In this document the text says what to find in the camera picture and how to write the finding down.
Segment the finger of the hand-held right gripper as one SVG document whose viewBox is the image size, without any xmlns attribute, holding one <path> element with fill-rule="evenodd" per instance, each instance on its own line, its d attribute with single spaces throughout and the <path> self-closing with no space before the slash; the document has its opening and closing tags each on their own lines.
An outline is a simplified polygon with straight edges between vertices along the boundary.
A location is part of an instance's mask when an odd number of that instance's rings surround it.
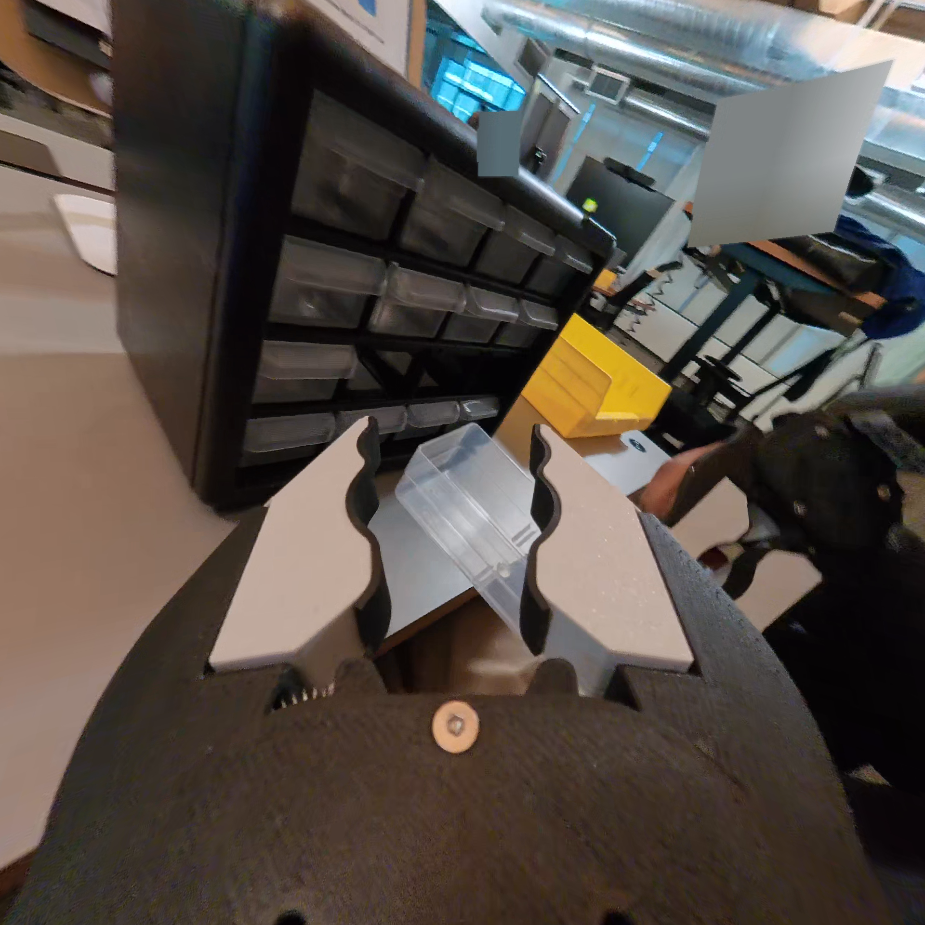
<svg viewBox="0 0 925 925">
<path fill-rule="evenodd" d="M 823 580 L 807 557 L 782 549 L 746 549 L 728 575 L 728 596 L 759 631 L 768 629 Z"/>
<path fill-rule="evenodd" d="M 746 493 L 728 476 L 690 476 L 663 520 L 676 542 L 694 560 L 711 549 L 734 544 L 750 526 Z"/>
</svg>

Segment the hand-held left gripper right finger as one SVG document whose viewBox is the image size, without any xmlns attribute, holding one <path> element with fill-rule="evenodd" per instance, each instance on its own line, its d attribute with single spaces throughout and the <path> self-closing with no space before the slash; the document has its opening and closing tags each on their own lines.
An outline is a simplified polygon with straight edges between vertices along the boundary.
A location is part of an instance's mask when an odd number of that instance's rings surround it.
<svg viewBox="0 0 925 925">
<path fill-rule="evenodd" d="M 567 661 L 590 697 L 626 667 L 687 673 L 695 657 L 635 504 L 546 424 L 533 427 L 529 469 L 539 535 L 520 604 L 527 647 Z"/>
</svg>

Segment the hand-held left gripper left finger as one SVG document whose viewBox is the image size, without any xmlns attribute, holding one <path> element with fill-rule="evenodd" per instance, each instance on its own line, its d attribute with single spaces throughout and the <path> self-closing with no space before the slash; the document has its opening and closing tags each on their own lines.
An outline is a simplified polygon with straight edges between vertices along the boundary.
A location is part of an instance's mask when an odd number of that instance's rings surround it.
<svg viewBox="0 0 925 925">
<path fill-rule="evenodd" d="M 374 655 L 390 626 L 379 541 L 376 419 L 350 424 L 264 505 L 210 655 L 214 670 L 337 670 Z"/>
</svg>

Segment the clear plastic drawer box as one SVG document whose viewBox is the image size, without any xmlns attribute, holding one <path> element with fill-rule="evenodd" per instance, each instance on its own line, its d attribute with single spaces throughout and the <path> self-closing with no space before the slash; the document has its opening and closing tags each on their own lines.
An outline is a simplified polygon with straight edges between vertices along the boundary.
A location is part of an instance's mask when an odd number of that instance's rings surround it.
<svg viewBox="0 0 925 925">
<path fill-rule="evenodd" d="M 403 509 L 515 634 L 528 554 L 540 536 L 534 489 L 534 477 L 479 423 L 419 446 L 396 489 Z"/>
</svg>

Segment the black small-parts drawer cabinet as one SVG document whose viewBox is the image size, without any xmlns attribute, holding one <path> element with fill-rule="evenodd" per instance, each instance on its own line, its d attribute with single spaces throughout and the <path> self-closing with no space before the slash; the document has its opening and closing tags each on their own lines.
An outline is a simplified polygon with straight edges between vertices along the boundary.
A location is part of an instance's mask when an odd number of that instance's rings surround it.
<svg viewBox="0 0 925 925">
<path fill-rule="evenodd" d="M 112 18 L 118 333 L 196 495 L 218 512 L 263 503 L 324 450 L 239 463 L 264 339 L 301 334 L 267 322 L 283 238 L 334 237 L 291 206 L 316 93 L 595 253 L 494 433 L 614 237 L 525 168 L 480 178 L 476 133 L 309 2 L 113 2 Z"/>
</svg>

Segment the beige desk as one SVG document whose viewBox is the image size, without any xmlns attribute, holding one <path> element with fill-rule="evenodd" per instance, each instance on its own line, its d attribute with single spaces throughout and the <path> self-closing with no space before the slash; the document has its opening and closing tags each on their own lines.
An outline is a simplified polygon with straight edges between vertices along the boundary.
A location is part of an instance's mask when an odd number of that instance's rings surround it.
<svg viewBox="0 0 925 925">
<path fill-rule="evenodd" d="M 115 333 L 111 278 L 2 169 L 1 860 L 40 840 L 133 644 L 234 527 L 191 492 Z"/>
</svg>

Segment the yellow plastic storage bin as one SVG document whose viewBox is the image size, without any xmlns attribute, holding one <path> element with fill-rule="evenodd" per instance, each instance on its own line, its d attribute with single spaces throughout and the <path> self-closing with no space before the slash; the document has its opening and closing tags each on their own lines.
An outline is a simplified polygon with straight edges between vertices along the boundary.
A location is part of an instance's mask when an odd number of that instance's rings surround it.
<svg viewBox="0 0 925 925">
<path fill-rule="evenodd" d="M 572 316 L 522 391 L 566 439 L 646 430 L 671 386 L 581 317 Z"/>
</svg>

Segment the table with dark blue legs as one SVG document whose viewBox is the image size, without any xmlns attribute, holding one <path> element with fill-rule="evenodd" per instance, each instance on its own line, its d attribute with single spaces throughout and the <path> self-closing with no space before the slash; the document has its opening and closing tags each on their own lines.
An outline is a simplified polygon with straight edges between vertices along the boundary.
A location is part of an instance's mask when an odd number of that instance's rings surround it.
<svg viewBox="0 0 925 925">
<path fill-rule="evenodd" d="M 688 246 L 686 256 L 720 285 L 725 295 L 662 370 L 675 379 L 688 364 L 697 372 L 690 400 L 708 409 L 715 399 L 730 404 L 723 422 L 731 422 L 753 398 L 732 367 L 760 333 L 780 317 L 831 330 L 848 337 L 887 305 L 876 288 L 883 282 L 885 265 L 871 252 L 852 250 L 834 234 L 715 245 L 709 249 Z M 708 342 L 747 299 L 754 298 L 763 313 L 720 358 L 700 356 Z"/>
</svg>

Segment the set of clear cabinet drawers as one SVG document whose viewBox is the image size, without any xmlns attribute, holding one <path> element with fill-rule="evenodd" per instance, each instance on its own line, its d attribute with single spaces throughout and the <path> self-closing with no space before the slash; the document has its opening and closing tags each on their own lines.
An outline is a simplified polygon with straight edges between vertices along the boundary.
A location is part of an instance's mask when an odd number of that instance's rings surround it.
<svg viewBox="0 0 925 925">
<path fill-rule="evenodd" d="M 359 418 L 409 450 L 500 417 L 595 253 L 316 93 L 239 463 L 308 460 Z"/>
</svg>

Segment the black computer monitor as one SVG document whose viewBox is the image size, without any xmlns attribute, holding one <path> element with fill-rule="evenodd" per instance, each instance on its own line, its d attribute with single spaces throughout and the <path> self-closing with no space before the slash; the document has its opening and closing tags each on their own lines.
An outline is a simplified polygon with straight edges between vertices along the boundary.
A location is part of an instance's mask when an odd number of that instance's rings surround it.
<svg viewBox="0 0 925 925">
<path fill-rule="evenodd" d="M 611 158 L 585 156 L 576 171 L 565 197 L 614 237 L 607 270 L 625 270 L 674 206 L 653 182 Z"/>
</svg>

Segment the white stand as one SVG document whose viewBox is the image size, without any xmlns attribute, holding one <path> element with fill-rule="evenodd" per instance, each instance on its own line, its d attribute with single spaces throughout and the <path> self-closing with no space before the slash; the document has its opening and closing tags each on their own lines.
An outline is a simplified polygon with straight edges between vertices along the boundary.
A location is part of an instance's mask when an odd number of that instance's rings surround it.
<svg viewBox="0 0 925 925">
<path fill-rule="evenodd" d="M 118 273 L 117 208 L 114 199 L 57 193 L 52 198 L 78 257 L 114 278 Z"/>
</svg>

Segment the white instruction poster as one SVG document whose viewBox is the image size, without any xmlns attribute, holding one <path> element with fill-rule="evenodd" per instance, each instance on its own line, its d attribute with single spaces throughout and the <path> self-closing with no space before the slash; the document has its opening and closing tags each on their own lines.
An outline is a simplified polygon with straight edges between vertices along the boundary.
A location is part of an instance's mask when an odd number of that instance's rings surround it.
<svg viewBox="0 0 925 925">
<path fill-rule="evenodd" d="M 379 61 L 406 76 L 411 1 L 310 1 L 309 4 Z"/>
</svg>

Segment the wide silver air duct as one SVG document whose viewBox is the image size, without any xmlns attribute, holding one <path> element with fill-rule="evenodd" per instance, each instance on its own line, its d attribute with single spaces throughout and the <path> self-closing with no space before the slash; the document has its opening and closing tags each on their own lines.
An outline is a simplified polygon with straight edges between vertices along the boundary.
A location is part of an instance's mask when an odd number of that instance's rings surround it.
<svg viewBox="0 0 925 925">
<path fill-rule="evenodd" d="M 731 1 L 508 2 L 559 24 L 629 30 L 782 76 L 807 77 L 890 61 L 889 86 L 923 80 L 923 41 L 840 22 L 792 6 Z"/>
</svg>

